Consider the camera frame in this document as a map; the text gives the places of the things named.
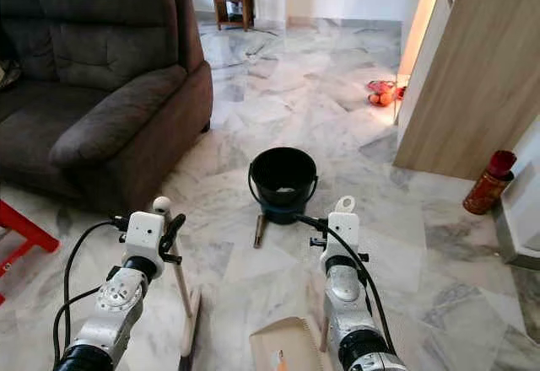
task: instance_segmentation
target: wooden panel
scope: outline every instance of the wooden panel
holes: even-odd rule
[[[420,92],[424,86],[425,79],[428,77],[429,68],[437,47],[440,43],[440,38],[445,32],[446,21],[450,15],[450,5],[446,0],[437,0],[431,19],[429,20],[428,29],[426,30],[424,41],[418,53],[418,58],[414,65],[413,74],[408,82],[407,91],[403,98],[401,109],[399,110],[399,118],[397,120],[398,132],[397,142],[401,143],[403,133],[411,120],[414,109],[418,102]]]
[[[456,0],[395,165],[477,178],[540,112],[540,0]]]

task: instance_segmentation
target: cable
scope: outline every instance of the cable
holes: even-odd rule
[[[101,285],[94,289],[90,289],[89,291],[85,293],[81,293],[77,295],[75,298],[69,299],[67,302],[64,302],[64,304],[60,307],[60,309],[57,312],[57,315],[54,318],[54,324],[52,325],[52,343],[54,345],[54,368],[58,365],[58,362],[60,361],[60,342],[58,339],[58,324],[60,323],[60,318],[62,318],[62,313],[64,311],[67,311],[69,309],[69,305],[71,305],[73,302],[77,302],[82,298],[88,297],[89,295],[92,295],[93,293],[97,293],[101,288]]]
[[[80,238],[78,238],[77,243],[73,247],[73,250],[71,251],[71,254],[69,255],[69,258],[67,259],[66,268],[64,270],[64,305],[69,302],[69,272],[71,271],[71,266],[73,264],[73,259],[75,258],[75,255],[77,254],[77,251],[79,247],[81,247],[81,244],[84,242],[84,240],[87,238],[87,236],[92,232],[94,229],[104,226],[104,225],[115,225],[115,221],[105,221],[97,223],[96,225],[90,226],[88,229],[84,231],[83,234],[81,234]],[[69,304],[65,308],[66,314],[65,314],[65,325],[66,325],[66,335],[64,339],[64,350],[69,346],[69,342],[71,341],[71,313],[69,311]]]
[[[354,252],[353,249],[351,249],[350,246],[347,245],[347,243],[343,239],[341,239],[341,237],[333,229],[328,227],[328,225],[326,225],[325,223],[319,222],[318,219],[308,217],[306,215],[297,214],[296,218],[303,223],[307,223],[308,225],[313,226],[317,230],[321,230],[321,229],[326,230],[329,234],[331,234],[334,238],[336,238],[336,240],[343,246],[343,248],[351,255],[351,257],[353,258],[354,262],[359,267],[359,269],[362,272],[364,272],[365,278],[368,281],[368,284],[370,285],[371,292],[373,293],[373,298],[375,300],[375,305],[377,306],[377,311],[379,312],[379,316],[381,317],[382,330],[385,334],[386,344],[388,345],[388,348],[390,349],[391,354],[397,355],[396,348],[394,347],[394,343],[392,342],[392,338],[390,337],[390,329],[388,329],[388,324],[386,323],[385,311],[382,308],[381,297],[379,296],[377,287],[375,286],[375,283],[373,282],[373,278],[371,278],[371,275],[368,273],[367,269],[364,266],[364,263],[362,262],[362,260],[360,260],[358,254]]]

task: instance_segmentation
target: red toy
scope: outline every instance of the red toy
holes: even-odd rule
[[[402,99],[405,93],[405,87],[397,89],[394,82],[385,80],[372,80],[367,88],[374,92],[368,96],[368,101],[379,107],[386,107],[394,99]]]
[[[54,239],[46,231],[15,211],[2,200],[0,200],[0,226],[12,229],[26,238],[26,241],[0,264],[0,277],[9,270],[18,258],[25,255],[32,246],[40,246],[42,249],[51,253],[60,245],[58,240]],[[0,294],[0,304],[4,300],[4,296]]]

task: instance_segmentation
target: dark gray sofa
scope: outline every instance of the dark gray sofa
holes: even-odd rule
[[[128,213],[209,128],[192,0],[0,0],[0,58],[0,180]]]

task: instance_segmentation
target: marble floor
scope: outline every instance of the marble floor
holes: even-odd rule
[[[538,339],[540,277],[501,263],[492,218],[462,209],[470,181],[392,167],[393,109],[365,102],[370,80],[395,75],[399,26],[324,20],[245,33],[201,24],[201,34],[213,67],[213,129],[161,191],[174,213],[187,215],[186,276],[202,286],[194,369],[253,370],[253,331],[320,313],[321,252],[309,247],[309,228],[270,224],[263,247],[251,247],[259,209],[247,167],[277,145],[302,148],[316,161],[320,183],[308,214],[325,215],[340,196],[356,198],[360,249],[370,253],[367,267],[409,369],[540,369],[540,347],[527,336],[528,328]],[[2,369],[48,369],[63,265],[80,233],[101,218],[13,187],[0,193],[62,241],[54,255],[32,250],[0,279],[7,297],[0,307]],[[118,263],[117,236],[102,229],[87,239],[73,267],[73,292],[92,288]],[[8,236],[0,246],[7,243]],[[119,370],[176,369],[179,302],[168,268],[151,285]],[[75,330],[92,305],[90,298],[74,306]]]

